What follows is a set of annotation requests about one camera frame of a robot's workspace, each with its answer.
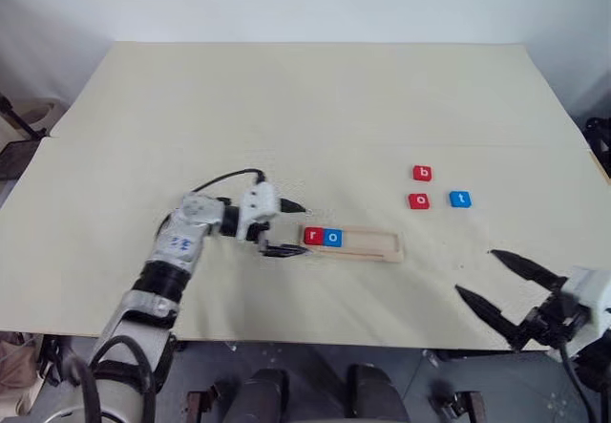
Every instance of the blue block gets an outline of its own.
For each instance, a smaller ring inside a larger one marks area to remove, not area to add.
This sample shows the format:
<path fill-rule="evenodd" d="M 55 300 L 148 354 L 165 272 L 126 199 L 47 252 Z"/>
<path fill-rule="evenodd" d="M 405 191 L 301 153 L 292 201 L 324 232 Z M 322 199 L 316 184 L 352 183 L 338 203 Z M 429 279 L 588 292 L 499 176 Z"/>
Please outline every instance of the blue block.
<path fill-rule="evenodd" d="M 342 246 L 342 231 L 340 229 L 325 229 L 325 246 Z"/>
<path fill-rule="evenodd" d="M 471 197 L 467 191 L 452 191 L 450 193 L 450 204 L 454 208 L 469 208 Z"/>

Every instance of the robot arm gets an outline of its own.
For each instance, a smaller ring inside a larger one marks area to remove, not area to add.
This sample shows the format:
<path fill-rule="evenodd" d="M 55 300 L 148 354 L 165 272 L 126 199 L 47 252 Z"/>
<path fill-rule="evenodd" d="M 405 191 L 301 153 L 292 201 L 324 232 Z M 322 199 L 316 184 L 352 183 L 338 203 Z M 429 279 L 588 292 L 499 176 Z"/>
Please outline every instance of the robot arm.
<path fill-rule="evenodd" d="M 154 421 L 155 394 L 167 377 L 176 343 L 170 329 L 204 238 L 221 233 L 241 242 L 255 242 L 262 254 L 272 257 L 307 252 L 297 245 L 268 243 L 265 231 L 281 211 L 305 210 L 298 203 L 280 199 L 262 176 L 242 196 L 240 207 L 196 191 L 185 195 L 181 206 L 163 222 L 139 278 L 95 343 L 88 368 L 74 363 L 75 369 L 81 366 L 81 386 L 73 389 L 46 422 Z"/>
<path fill-rule="evenodd" d="M 488 326 L 501 334 L 514 350 L 523 349 L 531 340 L 549 346 L 550 355 L 562 362 L 588 413 L 588 421 L 597 418 L 579 384 L 601 392 L 606 399 L 609 388 L 609 328 L 611 327 L 611 272 L 578 267 L 570 278 L 559 277 L 533 261 L 510 251 L 491 253 L 516 275 L 549 290 L 551 294 L 539 307 L 515 325 L 501 315 L 501 310 L 479 294 L 456 286 L 465 303 Z M 579 364 L 573 370 L 570 358 Z M 601 420 L 606 420 L 601 412 Z"/>

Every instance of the cable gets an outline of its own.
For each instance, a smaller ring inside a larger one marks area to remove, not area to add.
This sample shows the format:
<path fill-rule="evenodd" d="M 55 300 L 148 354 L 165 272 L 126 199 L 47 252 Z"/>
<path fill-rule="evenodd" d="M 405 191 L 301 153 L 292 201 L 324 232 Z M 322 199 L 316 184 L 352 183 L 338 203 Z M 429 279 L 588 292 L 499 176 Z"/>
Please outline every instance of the cable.
<path fill-rule="evenodd" d="M 155 422 L 155 399 L 157 389 L 155 385 L 155 375 L 151 370 L 151 365 L 146 357 L 146 354 L 142 350 L 142 347 L 132 338 L 127 335 L 118 335 L 113 337 L 106 342 L 101 349 L 97 351 L 92 359 L 91 367 L 95 369 L 99 360 L 104 356 L 108 350 L 115 345 L 124 345 L 134 355 L 137 362 L 138 372 L 140 374 L 140 385 L 142 387 L 142 397 L 144 399 L 143 410 L 142 410 L 142 423 L 154 423 Z"/>
<path fill-rule="evenodd" d="M 206 187 L 211 186 L 212 184 L 216 184 L 219 181 L 223 181 L 231 177 L 236 177 L 237 175 L 244 175 L 246 173 L 256 173 L 257 180 L 255 182 L 257 184 L 265 181 L 265 173 L 262 170 L 259 170 L 258 168 L 244 168 L 243 170 L 238 170 L 237 172 L 231 172 L 231 173 L 226 173 L 224 175 L 220 175 L 219 177 L 214 178 L 213 180 L 205 182 L 201 186 L 196 187 L 195 189 L 193 189 L 192 192 L 199 192 L 201 189 L 205 189 Z"/>
<path fill-rule="evenodd" d="M 585 406 L 585 409 L 588 413 L 588 423 L 598 423 L 597 418 L 594 415 L 594 409 L 592 408 L 590 401 L 588 401 L 588 398 L 585 396 L 585 392 L 583 392 L 583 388 L 581 387 L 577 375 L 573 370 L 573 366 L 571 366 L 571 360 L 569 359 L 569 354 L 566 351 L 566 343 L 563 342 L 562 344 L 560 344 L 560 347 L 558 349 L 560 350 L 560 356 L 562 357 L 562 365 L 564 366 L 564 370 L 566 370 L 566 373 L 569 376 L 571 383 L 575 387 L 575 390 L 581 398 L 581 401 L 583 401 L 583 405 Z"/>
<path fill-rule="evenodd" d="M 83 393 L 83 409 L 87 423 L 101 423 L 102 410 L 99 404 L 99 394 L 95 384 L 94 374 L 85 361 L 74 355 L 70 358 L 71 370 L 76 371 L 78 381 Z"/>

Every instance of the red letter block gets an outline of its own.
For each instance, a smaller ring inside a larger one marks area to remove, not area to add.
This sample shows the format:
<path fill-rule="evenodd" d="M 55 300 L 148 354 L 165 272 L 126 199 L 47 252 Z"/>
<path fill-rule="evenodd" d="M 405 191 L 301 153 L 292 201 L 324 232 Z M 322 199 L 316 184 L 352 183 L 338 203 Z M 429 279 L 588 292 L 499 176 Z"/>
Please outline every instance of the red letter block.
<path fill-rule="evenodd" d="M 431 206 L 426 194 L 409 194 L 408 202 L 412 210 L 428 210 Z"/>
<path fill-rule="evenodd" d="M 305 244 L 323 244 L 325 242 L 325 230 L 323 227 L 306 227 L 304 229 Z"/>
<path fill-rule="evenodd" d="M 413 178 L 419 181 L 432 180 L 432 169 L 426 165 L 413 166 Z"/>

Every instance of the wooden board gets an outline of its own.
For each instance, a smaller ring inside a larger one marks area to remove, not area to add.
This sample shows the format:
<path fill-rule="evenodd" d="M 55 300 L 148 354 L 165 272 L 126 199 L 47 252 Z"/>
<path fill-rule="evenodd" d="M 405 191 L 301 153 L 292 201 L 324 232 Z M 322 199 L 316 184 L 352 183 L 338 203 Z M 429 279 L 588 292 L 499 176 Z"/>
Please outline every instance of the wooden board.
<path fill-rule="evenodd" d="M 246 166 L 309 222 L 396 230 L 411 252 L 273 260 L 210 239 L 181 338 L 502 349 L 453 285 L 515 321 L 545 293 L 491 247 L 561 274 L 609 266 L 609 185 L 518 46 L 118 43 L 0 210 L 0 328 L 97 335 L 180 196 Z M 432 208 L 409 210 L 413 192 Z"/>

